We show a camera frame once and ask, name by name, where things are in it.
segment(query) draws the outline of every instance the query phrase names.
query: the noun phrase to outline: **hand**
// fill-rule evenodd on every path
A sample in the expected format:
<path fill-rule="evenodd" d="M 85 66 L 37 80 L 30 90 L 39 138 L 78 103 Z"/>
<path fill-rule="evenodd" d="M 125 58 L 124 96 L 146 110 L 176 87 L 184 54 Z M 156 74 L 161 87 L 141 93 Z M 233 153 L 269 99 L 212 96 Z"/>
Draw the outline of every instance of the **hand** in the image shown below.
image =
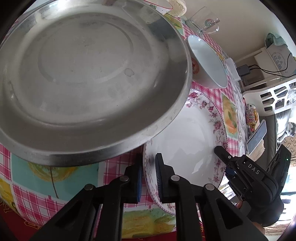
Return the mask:
<path fill-rule="evenodd" d="M 238 202 L 236 205 L 235 205 L 238 209 L 240 209 L 242 207 L 242 201 Z M 257 223 L 257 222 L 252 222 L 252 224 L 254 224 L 254 226 L 261 232 L 265 235 L 266 233 L 266 230 L 264 227 L 261 226 L 261 224 Z"/>

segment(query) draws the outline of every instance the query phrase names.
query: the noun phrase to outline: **black cable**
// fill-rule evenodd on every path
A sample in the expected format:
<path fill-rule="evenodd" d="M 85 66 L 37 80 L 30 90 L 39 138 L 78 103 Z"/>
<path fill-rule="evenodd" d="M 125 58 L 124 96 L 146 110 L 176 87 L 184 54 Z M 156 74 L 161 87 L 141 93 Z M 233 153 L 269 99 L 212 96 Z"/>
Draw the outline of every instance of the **black cable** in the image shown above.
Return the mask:
<path fill-rule="evenodd" d="M 250 69 L 250 71 L 253 70 L 253 69 L 260 69 L 260 70 L 262 70 L 263 72 L 265 72 L 265 73 L 267 73 L 267 74 L 272 74 L 272 73 L 267 72 L 267 71 L 265 71 L 265 70 L 263 70 L 263 69 L 261 69 L 261 68 L 252 68 L 252 69 Z M 290 78 L 290 77 L 292 77 L 292 76 L 294 76 L 294 75 L 296 75 L 296 74 L 293 74 L 293 75 L 290 75 L 290 76 L 283 76 L 283 75 L 279 75 L 279 74 L 272 74 L 272 75 L 276 75 L 276 76 L 284 77 L 284 78 Z"/>
<path fill-rule="evenodd" d="M 289 57 L 290 57 L 291 54 L 292 54 L 292 53 L 289 53 L 288 58 L 287 58 L 287 67 L 286 67 L 285 69 L 283 69 L 283 70 L 280 70 L 280 71 L 269 71 L 269 70 L 266 70 L 266 69 L 262 69 L 259 65 L 256 65 L 256 64 L 250 65 L 250 66 L 248 66 L 248 67 L 251 68 L 251 67 L 253 67 L 253 66 L 257 66 L 257 67 L 259 67 L 259 68 L 260 68 L 261 70 L 263 70 L 263 71 L 268 71 L 268 72 L 271 72 L 271 73 L 279 73 L 279 72 L 282 72 L 282 71 L 285 71 L 285 70 L 288 69 L 288 60 L 289 60 Z"/>

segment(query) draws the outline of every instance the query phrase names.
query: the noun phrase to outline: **bowl logo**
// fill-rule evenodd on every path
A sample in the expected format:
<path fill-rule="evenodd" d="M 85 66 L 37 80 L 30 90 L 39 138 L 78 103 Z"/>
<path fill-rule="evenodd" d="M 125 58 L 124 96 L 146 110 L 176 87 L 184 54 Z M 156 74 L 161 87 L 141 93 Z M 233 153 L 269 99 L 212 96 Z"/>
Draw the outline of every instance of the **bowl logo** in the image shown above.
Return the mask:
<path fill-rule="evenodd" d="M 192 73 L 197 74 L 200 71 L 200 66 L 198 65 L 198 62 L 194 58 L 191 58 L 191 61 L 192 61 Z"/>

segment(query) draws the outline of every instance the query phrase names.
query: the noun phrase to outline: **glass cup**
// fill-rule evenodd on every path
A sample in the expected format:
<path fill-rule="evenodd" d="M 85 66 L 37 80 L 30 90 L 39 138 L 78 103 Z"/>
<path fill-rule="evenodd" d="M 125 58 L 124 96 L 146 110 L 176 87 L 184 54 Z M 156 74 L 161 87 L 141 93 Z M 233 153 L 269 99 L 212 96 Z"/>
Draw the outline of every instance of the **glass cup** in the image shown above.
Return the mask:
<path fill-rule="evenodd" d="M 220 20 L 207 7 L 201 8 L 185 21 L 189 27 L 193 25 L 199 34 L 212 34 L 219 31 L 219 25 L 217 24 L 219 22 Z"/>

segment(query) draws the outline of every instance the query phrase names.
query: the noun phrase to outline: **table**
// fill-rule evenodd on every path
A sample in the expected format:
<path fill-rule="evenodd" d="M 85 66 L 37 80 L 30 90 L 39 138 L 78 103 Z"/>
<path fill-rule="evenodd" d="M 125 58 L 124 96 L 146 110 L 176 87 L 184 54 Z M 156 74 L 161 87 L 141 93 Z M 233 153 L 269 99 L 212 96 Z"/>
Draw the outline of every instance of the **table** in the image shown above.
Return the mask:
<path fill-rule="evenodd" d="M 196 35 L 186 25 L 183 25 L 184 39 L 189 35 Z M 204 34 L 202 38 L 216 51 L 221 59 L 228 56 L 223 52 L 221 47 L 209 36 Z M 225 89 L 208 89 L 192 81 L 191 88 L 204 93 L 217 107 L 221 116 L 223 116 L 223 106 L 221 93 L 227 95 L 237 107 L 238 114 L 238 140 L 228 137 L 228 152 L 233 156 L 245 154 L 245 131 L 246 123 L 244 118 L 244 104 L 238 83 L 234 81 L 229 68 L 226 65 L 228 85 Z M 105 162 L 99 163 L 102 179 L 98 181 L 101 185 L 109 184 L 114 178 L 124 174 L 125 168 L 134 163 L 136 155 L 142 153 L 143 146 L 138 147 L 121 156 L 112 158 Z M 10 206 L 17 211 L 21 217 L 30 223 L 38 226 L 44 225 L 53 215 L 60 210 L 66 201 L 55 198 L 54 195 L 42 195 L 32 191 L 24 185 L 16 183 L 12 178 L 11 170 L 12 154 L 0 144 L 0 195 L 4 200 L 10 203 Z M 145 179 L 142 180 L 141 200 L 138 204 L 125 204 L 125 211 L 152 210 L 157 208 L 146 188 Z"/>

